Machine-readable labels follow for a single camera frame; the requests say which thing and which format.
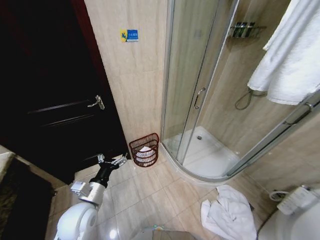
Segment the shower hose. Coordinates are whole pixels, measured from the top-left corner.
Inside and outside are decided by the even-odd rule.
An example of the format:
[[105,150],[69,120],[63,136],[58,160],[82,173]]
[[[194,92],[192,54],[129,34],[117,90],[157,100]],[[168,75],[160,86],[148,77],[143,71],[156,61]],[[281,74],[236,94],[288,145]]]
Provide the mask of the shower hose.
[[[248,95],[248,100],[247,100],[245,106],[239,107],[240,102],[241,102],[247,95]],[[238,110],[244,110],[244,109],[246,109],[247,107],[249,107],[252,97],[262,98],[262,97],[265,97],[265,96],[267,96],[267,93],[266,93],[266,92],[265,92],[265,93],[262,93],[262,94],[255,94],[254,91],[248,87],[248,92],[246,92],[242,97],[240,97],[240,98],[235,102],[234,106],[235,106],[235,108],[238,109]]]

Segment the blue sticker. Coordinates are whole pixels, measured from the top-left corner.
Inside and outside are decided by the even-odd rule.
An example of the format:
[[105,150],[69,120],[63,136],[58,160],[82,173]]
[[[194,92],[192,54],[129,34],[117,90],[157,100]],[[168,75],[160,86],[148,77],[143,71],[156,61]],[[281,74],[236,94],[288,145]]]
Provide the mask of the blue sticker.
[[126,41],[127,42],[138,42],[138,30],[128,29]]

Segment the towel on floor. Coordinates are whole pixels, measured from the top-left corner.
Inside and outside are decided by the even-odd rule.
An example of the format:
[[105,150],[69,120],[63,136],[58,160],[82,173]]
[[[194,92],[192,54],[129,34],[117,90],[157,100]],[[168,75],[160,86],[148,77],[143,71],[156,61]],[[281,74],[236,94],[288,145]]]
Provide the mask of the towel on floor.
[[201,204],[201,223],[227,240],[256,240],[257,231],[246,197],[229,185],[218,186],[219,196]]
[[320,0],[291,0],[248,87],[297,105],[320,88]]

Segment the toilet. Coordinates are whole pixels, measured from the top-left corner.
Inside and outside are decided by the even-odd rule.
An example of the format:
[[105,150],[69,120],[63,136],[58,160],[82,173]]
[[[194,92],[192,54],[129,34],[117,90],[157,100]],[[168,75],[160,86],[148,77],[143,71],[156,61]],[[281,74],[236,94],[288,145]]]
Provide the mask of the toilet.
[[291,215],[276,211],[258,233],[258,240],[320,240],[320,200]]

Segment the yellow logo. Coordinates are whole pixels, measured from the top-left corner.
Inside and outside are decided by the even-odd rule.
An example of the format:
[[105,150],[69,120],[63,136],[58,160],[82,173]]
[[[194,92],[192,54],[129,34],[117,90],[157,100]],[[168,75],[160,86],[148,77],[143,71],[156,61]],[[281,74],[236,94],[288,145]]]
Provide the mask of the yellow logo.
[[127,41],[127,37],[128,37],[127,29],[121,29],[120,36],[121,36],[121,42],[125,43]]

